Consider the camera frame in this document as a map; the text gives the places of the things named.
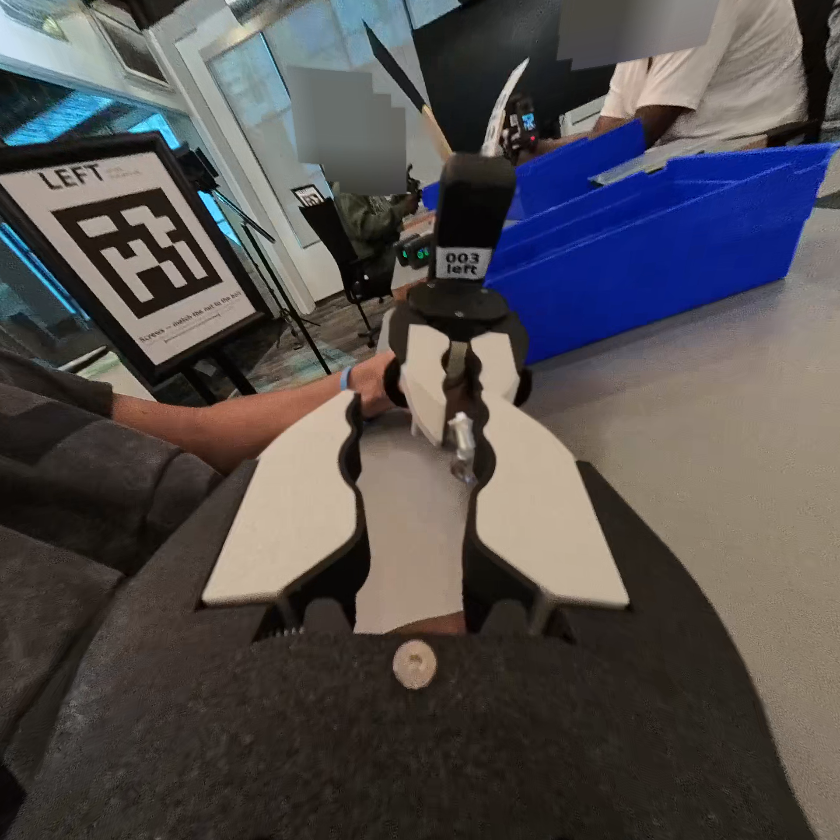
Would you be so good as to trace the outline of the person's left hand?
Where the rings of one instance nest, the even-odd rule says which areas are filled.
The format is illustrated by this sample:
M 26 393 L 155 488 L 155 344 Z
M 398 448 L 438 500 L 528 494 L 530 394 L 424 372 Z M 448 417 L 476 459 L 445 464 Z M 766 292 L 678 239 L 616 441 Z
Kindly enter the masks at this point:
M 388 350 L 356 364 L 348 376 L 349 390 L 360 397 L 364 420 L 375 419 L 396 406 L 385 390 L 385 373 L 395 354 Z

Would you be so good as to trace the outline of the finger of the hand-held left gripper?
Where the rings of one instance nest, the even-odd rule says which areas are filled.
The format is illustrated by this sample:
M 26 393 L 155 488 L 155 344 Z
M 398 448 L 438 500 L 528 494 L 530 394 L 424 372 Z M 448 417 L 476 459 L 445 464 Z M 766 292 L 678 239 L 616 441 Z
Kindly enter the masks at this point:
M 465 382 L 465 412 L 474 427 L 483 427 L 499 406 L 517 408 L 517 362 L 506 333 L 484 333 L 471 340 Z
M 441 448 L 447 430 L 447 363 L 451 341 L 427 325 L 407 331 L 406 358 L 401 363 L 401 390 L 412 418 L 412 433 Z

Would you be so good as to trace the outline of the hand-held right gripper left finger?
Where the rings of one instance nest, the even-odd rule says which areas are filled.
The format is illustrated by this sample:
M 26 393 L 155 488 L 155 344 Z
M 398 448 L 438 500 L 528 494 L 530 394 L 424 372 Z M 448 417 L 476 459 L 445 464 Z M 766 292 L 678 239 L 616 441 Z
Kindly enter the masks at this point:
M 361 408 L 360 395 L 341 392 L 258 457 L 202 607 L 264 606 L 279 631 L 353 633 L 371 570 Z

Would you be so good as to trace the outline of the black framed marker poster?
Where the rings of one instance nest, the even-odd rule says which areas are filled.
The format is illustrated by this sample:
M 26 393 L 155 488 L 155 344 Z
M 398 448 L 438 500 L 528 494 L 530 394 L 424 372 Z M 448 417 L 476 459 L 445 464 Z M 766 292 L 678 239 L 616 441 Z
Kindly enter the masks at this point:
M 3 219 L 147 385 L 270 320 L 157 132 L 3 146 L 1 199 Z

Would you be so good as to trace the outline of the person's right hand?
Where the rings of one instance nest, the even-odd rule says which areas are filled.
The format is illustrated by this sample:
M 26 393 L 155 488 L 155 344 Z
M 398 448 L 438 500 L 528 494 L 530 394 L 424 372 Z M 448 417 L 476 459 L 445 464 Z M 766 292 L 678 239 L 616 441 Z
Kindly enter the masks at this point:
M 391 630 L 392 634 L 399 635 L 464 635 L 466 632 L 462 612 L 419 619 Z

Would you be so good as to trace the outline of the medium steel bolt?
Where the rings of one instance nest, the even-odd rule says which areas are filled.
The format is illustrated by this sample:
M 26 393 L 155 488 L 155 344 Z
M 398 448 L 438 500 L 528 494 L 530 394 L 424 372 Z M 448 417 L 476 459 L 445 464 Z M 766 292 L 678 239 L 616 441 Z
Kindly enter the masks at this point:
M 470 462 L 474 471 L 476 440 L 471 418 L 465 412 L 460 411 L 448 421 L 447 426 L 449 440 L 453 446 L 451 461 L 452 459 L 460 459 Z

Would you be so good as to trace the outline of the black tripod stand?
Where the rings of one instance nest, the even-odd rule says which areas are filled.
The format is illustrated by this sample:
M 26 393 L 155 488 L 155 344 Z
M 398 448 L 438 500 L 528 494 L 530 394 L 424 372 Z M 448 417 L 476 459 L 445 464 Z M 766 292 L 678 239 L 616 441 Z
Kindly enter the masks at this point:
M 315 322 L 303 318 L 300 315 L 296 305 L 292 302 L 282 285 L 265 250 L 258 242 L 260 238 L 268 245 L 275 245 L 277 241 L 274 236 L 259 225 L 254 218 L 249 216 L 241 206 L 237 205 L 221 191 L 217 182 L 218 173 L 204 152 L 198 149 L 192 150 L 184 143 L 175 149 L 173 154 L 177 163 L 181 166 L 186 179 L 201 195 L 211 196 L 216 203 L 223 204 L 238 217 L 243 235 L 249 243 L 249 247 L 243 245 L 242 248 L 278 306 L 282 319 L 289 325 L 294 338 L 303 338 L 306 341 L 306 344 L 309 346 L 324 374 L 330 375 L 331 370 L 328 363 L 307 329 L 307 325 L 314 326 Z

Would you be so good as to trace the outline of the black display screen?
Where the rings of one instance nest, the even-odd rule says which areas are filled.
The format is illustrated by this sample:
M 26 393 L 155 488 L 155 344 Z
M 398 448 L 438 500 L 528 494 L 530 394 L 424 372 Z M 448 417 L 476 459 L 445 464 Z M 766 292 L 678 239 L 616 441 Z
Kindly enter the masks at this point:
M 565 113 L 606 95 L 614 66 L 573 70 L 557 59 L 560 6 L 474 2 L 414 30 L 430 108 L 453 151 L 479 150 L 498 94 L 525 59 L 516 93 L 532 100 L 542 139 L 560 136 Z

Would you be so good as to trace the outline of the black board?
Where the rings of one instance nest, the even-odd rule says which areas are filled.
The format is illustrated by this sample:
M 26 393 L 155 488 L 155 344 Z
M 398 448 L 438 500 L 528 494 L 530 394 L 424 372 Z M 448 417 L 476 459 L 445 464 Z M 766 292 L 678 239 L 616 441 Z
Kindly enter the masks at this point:
M 377 274 L 358 257 L 333 199 L 303 205 L 298 210 L 335 261 L 345 297 L 358 310 L 364 323 L 364 330 L 358 336 L 373 349 L 382 328 L 371 326 L 362 305 L 371 300 L 383 303 L 384 298 L 392 296 L 393 272 Z

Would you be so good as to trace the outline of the black jacket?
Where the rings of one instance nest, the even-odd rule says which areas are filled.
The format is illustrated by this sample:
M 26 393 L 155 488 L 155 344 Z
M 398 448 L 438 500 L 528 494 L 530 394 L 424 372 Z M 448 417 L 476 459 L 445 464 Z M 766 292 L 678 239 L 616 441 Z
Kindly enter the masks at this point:
M 793 1 L 802 36 L 807 118 L 768 132 L 774 146 L 839 141 L 839 2 Z

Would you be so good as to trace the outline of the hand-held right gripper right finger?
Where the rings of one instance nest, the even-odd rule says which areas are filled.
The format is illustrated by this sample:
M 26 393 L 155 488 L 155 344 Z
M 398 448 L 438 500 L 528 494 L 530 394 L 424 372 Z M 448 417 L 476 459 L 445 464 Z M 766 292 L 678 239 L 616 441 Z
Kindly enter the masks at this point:
M 474 422 L 476 483 L 462 549 L 466 630 L 514 602 L 530 635 L 563 607 L 625 611 L 631 599 L 571 452 L 502 396 Z

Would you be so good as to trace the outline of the grey flat device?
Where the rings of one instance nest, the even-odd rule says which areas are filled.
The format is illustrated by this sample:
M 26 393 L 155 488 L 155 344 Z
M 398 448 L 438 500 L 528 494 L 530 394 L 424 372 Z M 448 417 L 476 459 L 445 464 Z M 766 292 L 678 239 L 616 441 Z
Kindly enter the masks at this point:
M 593 175 L 588 179 L 592 187 L 609 186 L 623 181 L 635 174 L 654 174 L 661 172 L 675 159 L 704 154 L 708 151 L 705 143 L 669 143 L 654 147 L 632 160 L 618 164 L 613 168 Z

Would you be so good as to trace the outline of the person's left forearm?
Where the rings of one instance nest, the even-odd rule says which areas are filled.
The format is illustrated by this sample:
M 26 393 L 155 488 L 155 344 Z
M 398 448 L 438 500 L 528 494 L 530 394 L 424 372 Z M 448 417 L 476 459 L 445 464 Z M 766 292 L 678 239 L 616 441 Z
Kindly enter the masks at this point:
M 117 394 L 111 418 L 194 455 L 226 475 L 258 457 L 278 436 L 339 393 L 336 374 L 290 390 L 245 395 L 203 407 Z

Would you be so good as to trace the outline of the small wooden document stand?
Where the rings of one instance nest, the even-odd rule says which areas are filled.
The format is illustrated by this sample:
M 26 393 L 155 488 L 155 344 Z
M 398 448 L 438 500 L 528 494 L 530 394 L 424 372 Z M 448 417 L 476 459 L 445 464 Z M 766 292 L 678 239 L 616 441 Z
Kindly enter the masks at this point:
M 453 151 L 445 138 L 444 132 L 438 125 L 432 109 L 426 102 L 424 95 L 417 89 L 404 71 L 403 67 L 397 62 L 396 58 L 391 54 L 388 48 L 384 46 L 375 34 L 374 30 L 365 21 L 363 21 L 363 27 L 374 58 L 381 65 L 385 73 L 399 87 L 402 93 L 407 96 L 415 110 L 417 110 L 421 116 L 423 126 L 425 127 L 429 139 L 432 141 L 438 156 L 445 163 L 452 155 Z
M 513 69 L 496 99 L 479 151 L 482 157 L 494 158 L 501 155 L 501 134 L 505 127 L 508 102 L 529 62 L 530 58 L 527 57 Z

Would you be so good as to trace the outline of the grey desk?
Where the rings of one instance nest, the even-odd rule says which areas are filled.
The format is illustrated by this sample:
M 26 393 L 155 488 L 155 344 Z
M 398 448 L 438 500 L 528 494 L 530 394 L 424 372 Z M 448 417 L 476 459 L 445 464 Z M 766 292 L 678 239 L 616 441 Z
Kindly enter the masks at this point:
M 789 279 L 538 374 L 633 611 L 447 644 L 377 838 L 838 838 L 838 195 Z

